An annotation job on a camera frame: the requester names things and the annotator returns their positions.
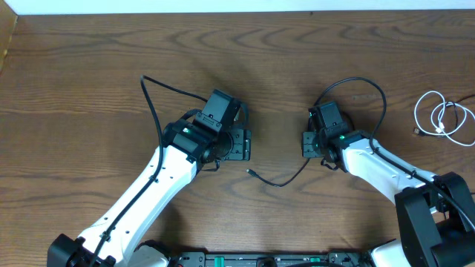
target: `cable plug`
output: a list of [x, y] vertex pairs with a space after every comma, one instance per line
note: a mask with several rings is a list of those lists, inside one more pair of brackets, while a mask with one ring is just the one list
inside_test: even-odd
[[418, 136], [425, 136], [425, 133], [424, 133], [423, 131], [421, 131], [421, 129], [417, 128], [417, 127], [415, 127], [415, 128], [413, 129], [413, 133], [414, 133], [415, 135], [418, 135]]
[[251, 170], [251, 169], [247, 169], [246, 172], [247, 172], [248, 174], [251, 174], [251, 175], [254, 176], [254, 177], [258, 177], [258, 174], [257, 174], [255, 171]]

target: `black metal bracket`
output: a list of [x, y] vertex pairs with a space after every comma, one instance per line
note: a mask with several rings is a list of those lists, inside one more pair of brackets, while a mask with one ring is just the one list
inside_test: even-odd
[[[434, 184], [469, 217], [475, 215], [475, 203], [461, 176], [445, 174], [435, 177]], [[394, 198], [402, 249], [412, 266], [465, 266], [475, 261], [475, 235], [454, 207], [448, 205], [448, 219], [434, 222], [430, 209], [438, 205], [439, 197], [430, 187], [406, 188]]]
[[[82, 247], [85, 242], [84, 238], [72, 240], [65, 234], [60, 234], [50, 245], [47, 250], [47, 267], [82, 267], [89, 264], [92, 253]], [[112, 267], [116, 260], [112, 256], [108, 256], [105, 260], [97, 258], [94, 266], [96, 267]]]

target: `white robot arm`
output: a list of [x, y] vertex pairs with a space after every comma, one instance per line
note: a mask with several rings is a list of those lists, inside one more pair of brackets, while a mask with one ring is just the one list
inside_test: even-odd
[[[170, 200], [181, 190], [185, 185], [188, 185], [197, 173], [196, 162], [189, 162], [186, 160], [187, 154], [178, 150], [173, 146], [164, 148], [163, 166], [150, 187], [143, 193], [143, 195], [132, 205], [124, 217], [117, 223], [115, 229], [111, 232], [110, 238], [104, 243], [99, 258], [105, 259], [108, 256], [116, 260], [114, 266], [165, 266], [168, 263], [163, 255], [154, 249], [150, 250], [151, 254], [147, 257], [154, 257], [150, 262], [152, 265], [146, 263], [135, 263], [138, 260], [146, 260], [147, 257], [135, 257], [131, 262], [132, 255], [139, 241], [142, 239], [145, 232], [147, 232], [153, 221], [156, 220], [160, 212], [170, 202]], [[82, 246], [94, 251], [102, 233], [112, 223], [112, 220], [117, 217], [119, 212], [131, 201], [135, 195], [142, 189], [147, 181], [152, 178], [155, 168], [158, 164], [160, 150], [157, 149], [151, 158], [145, 170], [135, 180], [130, 188], [117, 200], [117, 202], [108, 210], [100, 219], [98, 219], [90, 228], [85, 229], [78, 238], [85, 239]]]

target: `wood grain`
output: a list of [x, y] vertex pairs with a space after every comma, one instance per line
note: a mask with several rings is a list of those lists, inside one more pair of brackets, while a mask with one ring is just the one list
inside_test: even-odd
[[[244, 170], [292, 175], [304, 161], [307, 108], [331, 83], [365, 76], [387, 94], [378, 140], [420, 168], [456, 171], [475, 190], [473, 148], [411, 135], [425, 91], [473, 93], [474, 33], [474, 11], [22, 16], [0, 76], [0, 266], [44, 266], [58, 234], [75, 237], [137, 178], [157, 146], [141, 74], [205, 97], [226, 90], [248, 104], [253, 134], [250, 162], [199, 174], [146, 239], [321, 251], [398, 237], [393, 205], [361, 179], [315, 160], [278, 189]], [[162, 125], [203, 106], [149, 90]], [[328, 99], [360, 129], [379, 119], [380, 96], [360, 82]], [[438, 101], [423, 101], [421, 116]], [[469, 142], [474, 132], [467, 125], [456, 138]]]

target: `black cable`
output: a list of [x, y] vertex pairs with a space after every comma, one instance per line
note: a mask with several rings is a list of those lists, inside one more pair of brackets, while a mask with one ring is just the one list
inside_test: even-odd
[[291, 265], [289, 267], [311, 267], [311, 266], [344, 267], [341, 264], [327, 263], [327, 262], [299, 263], [299, 264]]
[[184, 94], [185, 96], [191, 96], [191, 97], [194, 97], [195, 99], [199, 99], [199, 100], [202, 100], [202, 101], [204, 101], [204, 102], [208, 102], [207, 99], [205, 99], [205, 98], [203, 98], [203, 97], [201, 97], [201, 96], [198, 96], [197, 94], [188, 93], [188, 92], [185, 92], [184, 90], [180, 90], [180, 89], [173, 88], [173, 87], [170, 86], [170, 85], [166, 85], [166, 84], [164, 84], [164, 83], [162, 83], [162, 82], [158, 82], [156, 79], [152, 79], [152, 78], [150, 78], [150, 77], [148, 77], [148, 76], [142, 75], [142, 77], [141, 77], [140, 79], [146, 79], [146, 80], [148, 80], [148, 81], [150, 81], [150, 82], [153, 82], [154, 84], [160, 85], [160, 86], [162, 86], [162, 87], [164, 87], [164, 88], [167, 88], [167, 89], [169, 89], [169, 90], [175, 91], [175, 92], [177, 92], [177, 93]]
[[[321, 97], [322, 97], [322, 96], [320, 96], [320, 97], [317, 99], [317, 102], [315, 102], [316, 104], [314, 104], [314, 106], [318, 104], [318, 102], [321, 100]], [[348, 113], [346, 113], [346, 112], [341, 112], [341, 113], [348, 119], [348, 122], [350, 123], [351, 128], [352, 128], [353, 130], [355, 130], [355, 123], [354, 123], [353, 120], [351, 119], [351, 116], [348, 115]], [[309, 118], [308, 123], [307, 123], [307, 131], [313, 131], [312, 128], [313, 128], [312, 118]], [[293, 181], [293, 180], [297, 177], [297, 175], [299, 175], [299, 174], [305, 169], [305, 167], [307, 166], [307, 164], [309, 163], [309, 161], [310, 161], [310, 158], [307, 159], [307, 160], [304, 162], [304, 164], [302, 165], [302, 167], [300, 167], [300, 169], [294, 174], [294, 176], [293, 176], [292, 178], [290, 178], [287, 182], [282, 183], [282, 184], [276, 184], [276, 183], [270, 182], [270, 181], [268, 181], [268, 180], [262, 178], [261, 176], [259, 176], [259, 174], [257, 174], [255, 171], [253, 171], [253, 170], [251, 170], [251, 169], [247, 169], [246, 171], [247, 171], [248, 174], [251, 174], [252, 176], [258, 178], [258, 179], [261, 180], [262, 182], [265, 182], [267, 185], [272, 185], [272, 186], [274, 186], [274, 187], [284, 187], [285, 185], [288, 185], [291, 181]], [[332, 170], [332, 171], [338, 170], [338, 167], [334, 167], [334, 168], [330, 167], [327, 163], [324, 162], [324, 159], [320, 162], [320, 164], [323, 165], [323, 166], [326, 166], [327, 168], [329, 168], [329, 169]]]
[[246, 171], [247, 171], [248, 174], [251, 174], [252, 176], [258, 178], [262, 182], [265, 182], [267, 185], [272, 185], [274, 187], [284, 187], [284, 186], [290, 184], [290, 182], [293, 181], [297, 177], [297, 175], [299, 175], [303, 171], [305, 166], [307, 166], [307, 164], [309, 164], [309, 161], [310, 161], [310, 159], [307, 159], [305, 161], [305, 163], [302, 165], [302, 167], [300, 167], [300, 169], [294, 174], [294, 176], [292, 178], [287, 180], [287, 182], [284, 182], [284, 183], [281, 183], [281, 184], [276, 184], [276, 183], [270, 182], [270, 181], [260, 177], [259, 174], [257, 174], [255, 171], [253, 171], [251, 169], [247, 169]]
[[471, 94], [471, 95], [468, 95], [468, 96], [464, 96], [464, 97], [462, 97], [461, 99], [455, 101], [455, 103], [460, 103], [460, 102], [462, 102], [462, 101], [464, 101], [464, 100], [466, 100], [466, 99], [470, 99], [470, 98], [472, 98], [472, 97], [475, 97], [475, 94]]
[[[147, 76], [141, 76], [140, 77], [140, 86], [142, 87], [143, 95], [145, 96], [145, 99], [147, 100], [148, 107], [150, 108], [150, 111], [151, 111], [151, 115], [154, 117], [155, 127], [157, 128], [158, 146], [159, 146], [159, 150], [160, 150], [157, 169], [155, 169], [154, 174], [152, 174], [152, 176], [147, 181], [147, 183], [142, 187], [142, 189], [140, 189], [140, 191], [135, 195], [135, 197], [124, 207], [124, 209], [122, 209], [122, 211], [119, 213], [119, 215], [117, 215], [117, 217], [114, 219], [114, 221], [111, 223], [111, 225], [107, 228], [107, 230], [104, 233], [102, 233], [101, 240], [99, 241], [99, 244], [97, 244], [96, 250], [94, 251], [94, 254], [91, 258], [89, 267], [93, 267], [94, 264], [96, 263], [97, 256], [99, 255], [102, 246], [104, 245], [105, 241], [111, 236], [111, 232], [115, 229], [115, 226], [117, 225], [117, 223], [120, 221], [120, 219], [122, 219], [122, 217], [132, 207], [132, 205], [142, 196], [142, 194], [145, 192], [145, 190], [147, 190], [147, 188], [150, 187], [150, 185], [155, 181], [155, 179], [158, 176], [158, 173], [162, 169], [162, 164], [163, 164], [162, 128], [160, 127], [160, 121], [158, 120], [157, 112], [155, 111], [154, 105], [152, 104], [152, 102], [150, 100], [150, 96], [148, 95], [147, 88], [145, 87], [144, 79], [147, 79], [149, 81], [151, 81], [153, 79], [148, 78]], [[164, 86], [161, 82], [157, 82], [155, 80], [153, 80], [152, 82], [155, 82], [158, 85]]]

